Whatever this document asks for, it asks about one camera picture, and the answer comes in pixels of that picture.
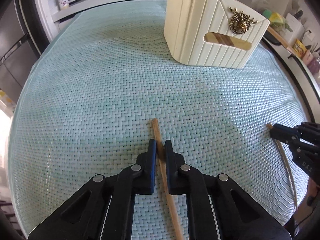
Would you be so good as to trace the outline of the cream utensil holder box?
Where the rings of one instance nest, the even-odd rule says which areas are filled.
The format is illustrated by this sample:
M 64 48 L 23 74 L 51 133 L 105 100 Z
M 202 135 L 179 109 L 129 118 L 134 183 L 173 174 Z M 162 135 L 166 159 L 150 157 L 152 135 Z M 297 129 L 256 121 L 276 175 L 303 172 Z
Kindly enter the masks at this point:
M 189 66 L 240 69 L 260 43 L 270 22 L 237 0 L 167 0 L 164 38 L 171 56 Z M 250 50 L 208 43 L 208 32 L 250 42 Z

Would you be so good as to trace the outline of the grey double door refrigerator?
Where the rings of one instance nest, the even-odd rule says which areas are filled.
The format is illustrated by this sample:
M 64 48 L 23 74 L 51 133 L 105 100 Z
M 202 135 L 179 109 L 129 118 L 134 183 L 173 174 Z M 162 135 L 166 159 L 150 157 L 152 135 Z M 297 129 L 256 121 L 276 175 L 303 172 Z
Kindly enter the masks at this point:
M 30 0 L 8 0 L 1 7 L 1 90 L 15 103 L 40 57 L 27 22 L 31 5 Z

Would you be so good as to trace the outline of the light blue woven table mat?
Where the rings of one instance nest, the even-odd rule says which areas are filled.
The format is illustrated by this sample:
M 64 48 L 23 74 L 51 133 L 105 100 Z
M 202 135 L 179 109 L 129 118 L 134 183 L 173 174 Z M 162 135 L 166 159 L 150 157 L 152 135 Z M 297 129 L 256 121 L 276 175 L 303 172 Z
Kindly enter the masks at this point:
M 294 213 L 266 127 L 305 120 L 283 69 L 263 46 L 241 69 L 177 63 L 163 37 L 165 7 L 165 0 L 141 0 L 84 11 L 32 67 L 8 152 L 26 235 L 95 174 L 132 165 L 148 148 L 153 118 L 186 163 L 228 174 L 280 224 Z

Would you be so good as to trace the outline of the wooden cutting board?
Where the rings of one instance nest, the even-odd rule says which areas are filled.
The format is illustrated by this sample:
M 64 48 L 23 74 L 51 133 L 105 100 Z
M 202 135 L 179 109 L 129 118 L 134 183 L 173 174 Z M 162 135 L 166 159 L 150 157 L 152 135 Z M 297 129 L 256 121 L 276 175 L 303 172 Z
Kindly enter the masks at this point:
M 282 45 L 287 51 L 291 54 L 298 56 L 298 54 L 294 51 L 291 45 L 279 34 L 277 33 L 272 27 L 268 27 L 267 31 L 265 32 L 264 38 L 268 40 L 272 45 L 279 46 Z

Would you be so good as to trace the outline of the white knife block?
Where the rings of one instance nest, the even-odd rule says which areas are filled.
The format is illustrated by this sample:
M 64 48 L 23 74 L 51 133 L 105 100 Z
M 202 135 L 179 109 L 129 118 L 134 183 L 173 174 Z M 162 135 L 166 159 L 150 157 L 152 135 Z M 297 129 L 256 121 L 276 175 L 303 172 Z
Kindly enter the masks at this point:
M 286 16 L 286 23 L 289 25 L 291 31 L 286 29 L 284 39 L 290 46 L 293 46 L 296 40 L 301 41 L 303 39 L 306 29 L 304 28 L 300 20 L 296 19 L 289 12 Z

